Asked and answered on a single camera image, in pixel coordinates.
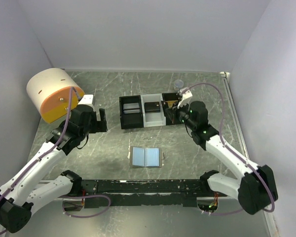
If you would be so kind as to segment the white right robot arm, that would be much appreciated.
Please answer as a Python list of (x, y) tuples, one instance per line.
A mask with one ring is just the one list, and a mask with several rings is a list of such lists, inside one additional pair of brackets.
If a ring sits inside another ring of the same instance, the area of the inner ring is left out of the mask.
[(203, 150), (218, 158), (235, 176), (229, 178), (216, 170), (209, 171), (200, 177), (200, 192), (211, 196), (214, 192), (223, 193), (238, 200), (240, 206), (248, 214), (275, 208), (278, 200), (273, 170), (268, 166), (260, 166), (249, 160), (232, 147), (221, 133), (210, 125), (208, 110), (203, 102), (193, 101), (183, 107), (175, 102), (172, 107), (168, 102), (161, 103), (165, 116), (171, 122), (181, 122), (191, 130), (190, 136)]

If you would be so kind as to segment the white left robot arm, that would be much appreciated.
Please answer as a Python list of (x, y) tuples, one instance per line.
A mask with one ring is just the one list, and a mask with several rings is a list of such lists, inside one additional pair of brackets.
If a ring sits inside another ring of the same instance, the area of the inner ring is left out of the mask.
[(106, 111), (95, 112), (90, 105), (77, 105), (51, 131), (36, 155), (0, 187), (0, 225), (10, 233), (20, 231), (40, 208), (60, 196), (76, 197), (82, 192), (82, 178), (62, 172), (50, 184), (37, 188), (42, 178), (73, 149), (81, 149), (89, 134), (107, 132)]

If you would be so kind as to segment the gold cards stack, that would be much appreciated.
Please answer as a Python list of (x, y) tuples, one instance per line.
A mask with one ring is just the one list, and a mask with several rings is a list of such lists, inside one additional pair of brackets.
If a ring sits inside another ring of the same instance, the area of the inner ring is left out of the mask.
[(173, 107), (174, 105), (178, 104), (178, 100), (170, 100), (170, 101), (165, 101), (165, 103), (168, 105), (169, 108)]

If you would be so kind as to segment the black cards stack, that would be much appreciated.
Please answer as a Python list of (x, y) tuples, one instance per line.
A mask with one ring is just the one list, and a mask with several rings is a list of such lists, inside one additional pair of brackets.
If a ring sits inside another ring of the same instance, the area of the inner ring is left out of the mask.
[(161, 111), (160, 103), (156, 102), (145, 102), (144, 103), (145, 113), (159, 113)]

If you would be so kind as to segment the silver cards stack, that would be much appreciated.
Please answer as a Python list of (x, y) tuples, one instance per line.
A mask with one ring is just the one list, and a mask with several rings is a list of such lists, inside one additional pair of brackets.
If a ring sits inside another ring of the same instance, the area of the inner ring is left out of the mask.
[(139, 106), (139, 103), (127, 103), (127, 104), (123, 104), (123, 112), (125, 114), (140, 113), (141, 108)]

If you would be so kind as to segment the black right tray compartment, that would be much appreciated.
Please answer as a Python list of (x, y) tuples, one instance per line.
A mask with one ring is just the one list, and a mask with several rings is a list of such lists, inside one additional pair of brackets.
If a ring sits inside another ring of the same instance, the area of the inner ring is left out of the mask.
[[(162, 101), (170, 101), (170, 100), (179, 100), (179, 95), (176, 92), (172, 93), (162, 93)], [(166, 125), (178, 125), (178, 124), (185, 124), (186, 119), (188, 118), (189, 113), (189, 104), (186, 104), (182, 108), (177, 108), (177, 105), (172, 107), (173, 115), (174, 115), (174, 123), (166, 123)]]

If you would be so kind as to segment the black tray compartment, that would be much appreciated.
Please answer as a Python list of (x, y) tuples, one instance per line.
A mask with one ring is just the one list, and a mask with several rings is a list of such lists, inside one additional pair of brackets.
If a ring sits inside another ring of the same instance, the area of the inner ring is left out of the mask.
[(121, 129), (144, 127), (143, 107), (140, 95), (121, 96), (119, 98)]
[[(179, 95), (176, 92), (172, 93), (162, 93), (162, 101), (170, 101), (170, 100), (179, 100)], [(172, 107), (173, 115), (174, 115), (174, 123), (166, 123), (166, 125), (178, 125), (178, 124), (185, 124), (186, 119), (188, 118), (189, 113), (189, 104), (186, 104), (182, 108), (177, 108), (177, 105)]]

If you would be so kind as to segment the white middle tray compartment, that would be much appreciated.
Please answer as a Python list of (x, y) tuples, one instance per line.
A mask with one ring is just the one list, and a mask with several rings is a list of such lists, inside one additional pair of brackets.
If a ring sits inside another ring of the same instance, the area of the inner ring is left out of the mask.
[(160, 93), (141, 95), (145, 128), (166, 125), (166, 117), (161, 104), (162, 101), (163, 97)]

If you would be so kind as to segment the black left tray compartment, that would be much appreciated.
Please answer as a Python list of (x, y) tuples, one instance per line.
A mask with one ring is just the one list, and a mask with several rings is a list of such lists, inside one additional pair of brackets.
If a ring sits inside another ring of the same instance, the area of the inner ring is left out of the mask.
[(119, 98), (121, 129), (144, 127), (143, 107), (140, 95), (121, 96)]

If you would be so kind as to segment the small clear plastic cup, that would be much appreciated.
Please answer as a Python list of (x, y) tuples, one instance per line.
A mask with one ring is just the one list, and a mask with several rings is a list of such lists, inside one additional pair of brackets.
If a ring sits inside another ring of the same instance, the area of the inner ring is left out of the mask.
[(180, 79), (174, 81), (174, 89), (176, 91), (181, 90), (184, 87), (184, 82)]

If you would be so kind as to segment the white orange yellow drawer cabinet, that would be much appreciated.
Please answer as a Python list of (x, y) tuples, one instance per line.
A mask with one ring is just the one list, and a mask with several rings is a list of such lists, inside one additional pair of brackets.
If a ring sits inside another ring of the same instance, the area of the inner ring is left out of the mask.
[(66, 115), (70, 89), (83, 97), (85, 92), (62, 69), (50, 68), (34, 75), (27, 83), (27, 94), (46, 123)]

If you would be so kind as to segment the aluminium frame rail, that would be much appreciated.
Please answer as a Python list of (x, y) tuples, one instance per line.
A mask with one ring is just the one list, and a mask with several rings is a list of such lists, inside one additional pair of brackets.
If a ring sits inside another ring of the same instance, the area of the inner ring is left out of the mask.
[(245, 138), (240, 124), (239, 115), (236, 110), (236, 101), (232, 94), (231, 86), (229, 84), (230, 73), (220, 72), (221, 79), (218, 82), (218, 87), (222, 90), (223, 99), (227, 103), (225, 109), (225, 121), (223, 127), (226, 128), (224, 134), (231, 139), (232, 144), (236, 147), (241, 147), (242, 153), (249, 158), (249, 152), (245, 143)]

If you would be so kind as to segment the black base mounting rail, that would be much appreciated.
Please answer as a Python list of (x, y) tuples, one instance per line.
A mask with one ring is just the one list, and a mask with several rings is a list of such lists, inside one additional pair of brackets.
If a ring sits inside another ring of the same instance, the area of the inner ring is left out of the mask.
[(181, 205), (199, 207), (203, 198), (215, 193), (199, 179), (164, 180), (82, 180), (74, 184), (69, 197), (84, 197), (85, 208), (108, 205), (108, 200), (92, 195), (105, 195), (111, 206)]

